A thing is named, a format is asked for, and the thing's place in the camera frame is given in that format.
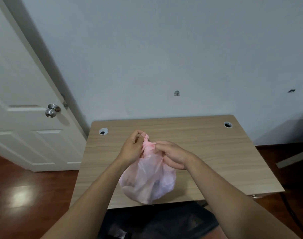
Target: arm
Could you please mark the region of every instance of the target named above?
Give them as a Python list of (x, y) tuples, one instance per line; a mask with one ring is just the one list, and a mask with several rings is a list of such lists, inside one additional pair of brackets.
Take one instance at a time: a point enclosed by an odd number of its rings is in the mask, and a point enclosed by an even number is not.
[(299, 238), (193, 153), (168, 141), (157, 142), (158, 151), (165, 153), (166, 164), (190, 173), (229, 239)]
[(76, 203), (42, 237), (96, 238), (119, 178), (141, 154), (145, 133), (136, 130), (114, 162), (92, 183)]

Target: forearm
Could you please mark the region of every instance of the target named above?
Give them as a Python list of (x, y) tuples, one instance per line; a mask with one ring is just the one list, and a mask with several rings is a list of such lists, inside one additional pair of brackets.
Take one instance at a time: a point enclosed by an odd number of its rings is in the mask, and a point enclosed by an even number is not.
[(298, 238), (198, 157), (191, 157), (186, 168), (229, 239)]
[(114, 189), (127, 167), (116, 159), (42, 239), (96, 238)]

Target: wall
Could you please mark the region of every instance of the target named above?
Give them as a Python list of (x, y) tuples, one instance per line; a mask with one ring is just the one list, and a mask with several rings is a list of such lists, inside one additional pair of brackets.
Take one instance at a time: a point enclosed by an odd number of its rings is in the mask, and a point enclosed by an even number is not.
[(233, 114), (255, 145), (303, 141), (303, 0), (4, 1), (86, 132)]

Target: wooden desk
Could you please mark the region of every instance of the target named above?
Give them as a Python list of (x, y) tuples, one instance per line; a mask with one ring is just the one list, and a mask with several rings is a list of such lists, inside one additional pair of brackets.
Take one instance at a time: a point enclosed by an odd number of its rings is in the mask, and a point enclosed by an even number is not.
[[(226, 128), (230, 122), (232, 128)], [(102, 136), (101, 128), (109, 132)], [(92, 123), (71, 205), (117, 157), (135, 130), (151, 141), (169, 140), (195, 153), (211, 168), (247, 195), (284, 191), (234, 116), (185, 117)], [(204, 199), (189, 173), (177, 170), (175, 188), (154, 204)], [(142, 205), (126, 197), (117, 185), (109, 209)]]

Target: hand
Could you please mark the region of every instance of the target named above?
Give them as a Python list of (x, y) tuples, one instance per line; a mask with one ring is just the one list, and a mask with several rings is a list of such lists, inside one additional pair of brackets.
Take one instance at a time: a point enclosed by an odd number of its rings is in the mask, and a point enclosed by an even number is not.
[(154, 153), (162, 151), (165, 164), (174, 169), (186, 169), (186, 162), (192, 157), (196, 157), (192, 152), (189, 152), (177, 144), (169, 141), (157, 141)]
[(125, 162), (127, 166), (130, 166), (135, 162), (142, 153), (142, 145), (145, 136), (146, 133), (142, 130), (135, 130), (125, 141), (117, 159)]

